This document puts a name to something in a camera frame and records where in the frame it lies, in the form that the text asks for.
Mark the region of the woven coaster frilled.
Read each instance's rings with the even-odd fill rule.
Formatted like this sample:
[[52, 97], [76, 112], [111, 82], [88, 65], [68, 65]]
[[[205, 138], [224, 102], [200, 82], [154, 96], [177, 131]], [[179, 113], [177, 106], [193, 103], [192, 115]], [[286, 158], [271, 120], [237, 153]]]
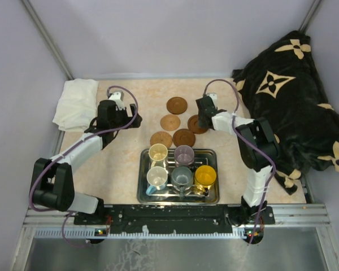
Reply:
[[164, 131], [158, 131], [155, 132], [151, 137], [150, 137], [150, 145], [155, 145], [155, 144], [162, 144], [166, 146], [166, 148], [170, 148], [172, 146], [172, 136]]

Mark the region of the dark wooden coaster front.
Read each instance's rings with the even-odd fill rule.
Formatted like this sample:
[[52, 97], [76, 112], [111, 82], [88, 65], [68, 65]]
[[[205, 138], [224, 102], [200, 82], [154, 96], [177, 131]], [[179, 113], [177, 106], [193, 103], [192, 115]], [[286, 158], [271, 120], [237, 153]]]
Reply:
[[193, 147], [195, 140], [195, 134], [189, 129], [179, 129], [173, 134], [173, 144], [176, 147], [181, 145]]

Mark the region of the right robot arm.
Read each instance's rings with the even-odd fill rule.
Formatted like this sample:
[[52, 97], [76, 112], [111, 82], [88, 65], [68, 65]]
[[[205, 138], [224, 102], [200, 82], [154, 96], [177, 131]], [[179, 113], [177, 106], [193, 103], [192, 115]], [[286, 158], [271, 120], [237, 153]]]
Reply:
[[249, 169], [246, 189], [241, 197], [241, 217], [250, 224], [259, 222], [262, 211], [266, 209], [268, 184], [276, 172], [279, 144], [265, 118], [249, 119], [220, 110], [215, 105], [216, 99], [216, 94], [210, 94], [195, 101], [198, 125], [237, 137], [241, 159]]

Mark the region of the dark wooden coaster back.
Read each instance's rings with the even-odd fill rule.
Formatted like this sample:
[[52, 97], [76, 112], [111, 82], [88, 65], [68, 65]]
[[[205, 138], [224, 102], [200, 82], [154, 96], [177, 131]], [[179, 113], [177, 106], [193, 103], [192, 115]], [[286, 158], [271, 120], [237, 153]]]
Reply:
[[179, 115], [187, 110], [188, 103], [182, 97], [172, 97], [167, 101], [166, 107], [170, 113]]

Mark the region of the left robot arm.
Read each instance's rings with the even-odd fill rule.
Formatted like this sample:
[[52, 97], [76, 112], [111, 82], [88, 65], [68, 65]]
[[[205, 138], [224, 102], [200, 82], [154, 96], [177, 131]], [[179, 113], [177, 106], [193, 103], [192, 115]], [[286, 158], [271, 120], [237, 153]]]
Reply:
[[123, 129], [138, 128], [142, 117], [138, 103], [120, 109], [113, 100], [103, 100], [98, 107], [98, 116], [81, 138], [67, 150], [49, 159], [38, 159], [33, 168], [29, 205], [37, 212], [61, 211], [86, 213], [94, 224], [105, 220], [106, 210], [101, 199], [75, 191], [73, 174], [93, 155], [109, 145]]

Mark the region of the woven coaster smooth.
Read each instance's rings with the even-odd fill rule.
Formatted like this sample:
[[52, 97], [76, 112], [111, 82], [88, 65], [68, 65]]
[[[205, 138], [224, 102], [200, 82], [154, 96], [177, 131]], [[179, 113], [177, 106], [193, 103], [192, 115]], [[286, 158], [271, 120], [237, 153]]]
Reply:
[[161, 118], [160, 125], [166, 131], [174, 131], [179, 128], [181, 120], [177, 115], [168, 114]]

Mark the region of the dark wooden coaster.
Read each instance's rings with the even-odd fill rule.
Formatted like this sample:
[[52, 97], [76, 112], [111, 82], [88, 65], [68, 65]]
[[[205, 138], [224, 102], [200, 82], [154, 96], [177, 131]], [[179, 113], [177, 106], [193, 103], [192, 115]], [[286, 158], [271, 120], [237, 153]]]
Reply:
[[167, 101], [166, 107], [170, 113], [179, 115], [187, 110], [188, 103], [182, 97], [172, 97]]
[[204, 134], [208, 131], [206, 128], [201, 128], [198, 125], [198, 115], [193, 115], [188, 119], [188, 129], [194, 134]]
[[195, 140], [195, 134], [189, 129], [179, 129], [173, 134], [173, 144], [176, 147], [181, 145], [193, 147]]

